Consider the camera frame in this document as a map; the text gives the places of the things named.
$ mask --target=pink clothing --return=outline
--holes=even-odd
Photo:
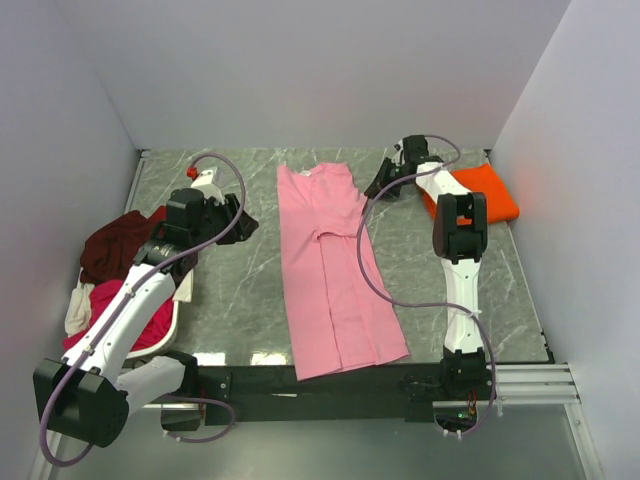
[[[284,300],[298,380],[409,354],[391,304],[362,278],[356,232],[366,197],[343,163],[278,167]],[[385,291],[366,229],[362,259]]]
[[[124,282],[122,280],[109,280],[98,285],[89,294],[89,300],[91,301],[91,320],[89,320],[89,328],[98,321],[102,312],[107,309],[109,303],[111,303],[111,300],[115,298],[123,284]],[[162,340],[169,332],[172,316],[173,300],[170,298],[160,305],[160,308],[156,311],[153,317],[151,317],[151,320],[149,320],[147,326],[144,327],[144,330],[138,337],[138,340],[133,344],[131,351],[134,352],[136,350],[152,347]],[[62,341],[64,349],[69,350],[78,343],[87,330],[88,328],[69,338],[65,338]]]

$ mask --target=dark red cloth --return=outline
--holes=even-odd
[[[107,280],[127,278],[138,249],[149,240],[153,227],[165,220],[166,215],[164,206],[149,218],[134,210],[91,235],[80,256],[80,281],[99,285]]]
[[[100,318],[102,312],[106,310],[109,303],[114,299],[123,284],[124,282],[122,280],[109,280],[108,282],[98,285],[89,294],[89,300],[91,301],[91,320],[89,320],[89,327],[93,326],[93,324]],[[152,347],[162,340],[167,332],[169,332],[172,316],[173,300],[170,298],[160,305],[158,311],[153,315],[153,317],[151,317],[151,320],[147,323],[147,326],[138,337],[138,340],[133,345],[131,351]],[[64,349],[69,350],[78,343],[87,330],[65,338],[62,341]]]

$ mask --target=gray floor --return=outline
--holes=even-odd
[[[363,191],[377,172],[383,149],[218,150],[242,172],[247,211],[260,222],[242,244],[213,247],[200,256],[194,299],[180,309],[174,348],[199,357],[201,364],[291,364],[291,344],[280,270],[276,166],[295,171],[319,162],[346,162]],[[186,187],[189,157],[195,150],[147,152],[132,209],[151,214],[171,191]],[[451,152],[439,152],[444,158]],[[457,168],[480,165],[481,150],[465,152]],[[226,173],[227,191],[236,191]],[[391,295],[409,302],[443,300],[445,285],[431,246],[432,222],[412,186],[400,200],[376,206],[369,221],[376,259]],[[511,232],[505,223],[489,228],[489,246],[479,282],[481,321],[501,362],[548,360]],[[397,309],[411,352],[401,361],[437,362],[446,330],[443,309]]]
[[[206,427],[187,435],[207,436]],[[81,445],[65,439],[70,458]],[[157,411],[132,416],[106,449],[52,480],[582,480],[564,407],[505,407],[462,442],[432,424],[401,420],[267,422],[213,443],[163,438]]]

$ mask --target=marble tabletop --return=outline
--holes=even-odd
[[[240,169],[248,213],[260,228],[244,243],[200,254],[191,303],[181,304],[172,348],[195,354],[204,365],[292,364],[280,265],[276,167],[294,171],[321,162],[346,162],[364,191],[387,152],[377,148],[218,149]],[[150,215],[175,188],[187,187],[186,166],[199,150],[151,150],[133,192],[131,209]],[[435,151],[451,158],[451,151]],[[482,150],[465,151],[455,168],[486,161]],[[216,165],[205,160],[201,168]],[[225,192],[238,192],[226,168]],[[400,199],[379,203],[368,222],[376,261],[389,293],[407,302],[444,300],[439,259],[431,246],[432,221],[413,186]],[[540,324],[506,223],[489,227],[479,280],[480,320],[500,362],[545,362]],[[397,308],[411,355],[401,362],[438,362],[447,327],[442,308]]]

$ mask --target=red cap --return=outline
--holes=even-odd
[[[195,180],[196,178],[198,178],[198,169],[196,167],[187,168],[187,177],[189,177],[191,180]]]

